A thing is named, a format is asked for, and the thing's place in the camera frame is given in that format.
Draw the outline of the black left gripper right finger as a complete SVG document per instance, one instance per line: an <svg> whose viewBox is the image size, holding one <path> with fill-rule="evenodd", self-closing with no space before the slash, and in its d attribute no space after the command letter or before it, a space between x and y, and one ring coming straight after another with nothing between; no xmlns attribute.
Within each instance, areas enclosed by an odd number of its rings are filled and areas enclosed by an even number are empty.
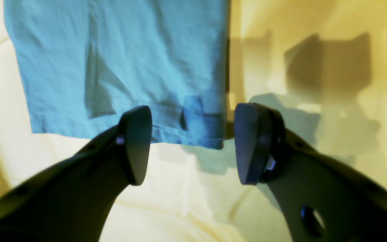
<svg viewBox="0 0 387 242"><path fill-rule="evenodd" d="M239 103L234 140L241 184L267 184L294 242L387 242L387 190L316 151L278 110Z"/></svg>

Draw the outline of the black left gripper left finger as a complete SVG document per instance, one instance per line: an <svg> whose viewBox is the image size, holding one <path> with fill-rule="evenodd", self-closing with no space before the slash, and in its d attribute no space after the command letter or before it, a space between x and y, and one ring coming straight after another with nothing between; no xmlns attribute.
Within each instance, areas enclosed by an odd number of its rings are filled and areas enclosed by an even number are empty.
<svg viewBox="0 0 387 242"><path fill-rule="evenodd" d="M143 183L151 138L149 107L135 107L12 189L0 198L0 242L97 242L117 196Z"/></svg>

